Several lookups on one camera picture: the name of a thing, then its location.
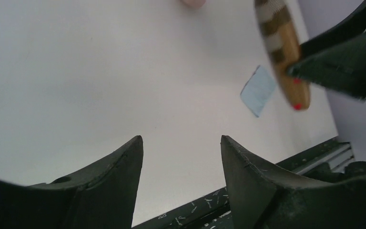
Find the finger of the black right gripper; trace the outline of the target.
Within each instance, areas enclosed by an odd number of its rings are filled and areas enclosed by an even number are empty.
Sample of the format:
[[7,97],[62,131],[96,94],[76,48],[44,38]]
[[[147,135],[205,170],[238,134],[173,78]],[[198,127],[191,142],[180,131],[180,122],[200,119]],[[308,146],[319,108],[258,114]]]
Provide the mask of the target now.
[[334,27],[301,44],[304,58],[350,40],[366,30],[366,0]]
[[366,30],[287,68],[289,76],[366,100]]

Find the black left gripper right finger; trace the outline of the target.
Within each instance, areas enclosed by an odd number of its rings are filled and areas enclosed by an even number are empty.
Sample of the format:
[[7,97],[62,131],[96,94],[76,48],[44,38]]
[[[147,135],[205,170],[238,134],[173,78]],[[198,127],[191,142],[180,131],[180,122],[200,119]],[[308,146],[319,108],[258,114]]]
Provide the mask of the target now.
[[343,177],[309,178],[221,137],[225,182],[236,229],[366,229],[366,162]]

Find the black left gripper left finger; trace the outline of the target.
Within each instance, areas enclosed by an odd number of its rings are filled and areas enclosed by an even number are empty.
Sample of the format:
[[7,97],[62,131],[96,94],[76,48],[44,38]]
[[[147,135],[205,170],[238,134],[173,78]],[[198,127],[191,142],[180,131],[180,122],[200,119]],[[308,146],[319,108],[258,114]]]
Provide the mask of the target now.
[[138,135],[49,184],[0,180],[0,229],[129,229],[142,162]]

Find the brown glasses case red stripe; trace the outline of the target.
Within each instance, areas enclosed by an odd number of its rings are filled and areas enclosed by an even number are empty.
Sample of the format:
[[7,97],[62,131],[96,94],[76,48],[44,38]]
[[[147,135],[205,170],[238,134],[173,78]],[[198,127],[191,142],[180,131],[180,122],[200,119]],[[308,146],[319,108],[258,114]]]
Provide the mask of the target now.
[[294,110],[307,110],[311,100],[310,84],[287,73],[287,68],[302,57],[287,4],[283,0],[255,0],[254,9],[266,52],[283,94]]

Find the light blue cloth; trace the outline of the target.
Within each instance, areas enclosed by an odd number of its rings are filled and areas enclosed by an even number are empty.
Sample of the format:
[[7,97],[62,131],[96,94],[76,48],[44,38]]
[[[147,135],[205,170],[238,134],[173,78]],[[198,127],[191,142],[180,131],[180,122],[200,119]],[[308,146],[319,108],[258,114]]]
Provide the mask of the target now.
[[277,83],[270,73],[263,66],[258,65],[242,88],[240,98],[255,117],[260,117],[276,87]]

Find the pink glasses case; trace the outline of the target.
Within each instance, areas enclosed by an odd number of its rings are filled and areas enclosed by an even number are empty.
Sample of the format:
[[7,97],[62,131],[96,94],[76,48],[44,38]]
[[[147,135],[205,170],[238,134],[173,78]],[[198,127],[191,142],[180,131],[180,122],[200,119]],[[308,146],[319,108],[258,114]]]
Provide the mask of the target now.
[[190,8],[198,9],[206,3],[206,0],[181,0],[181,2]]

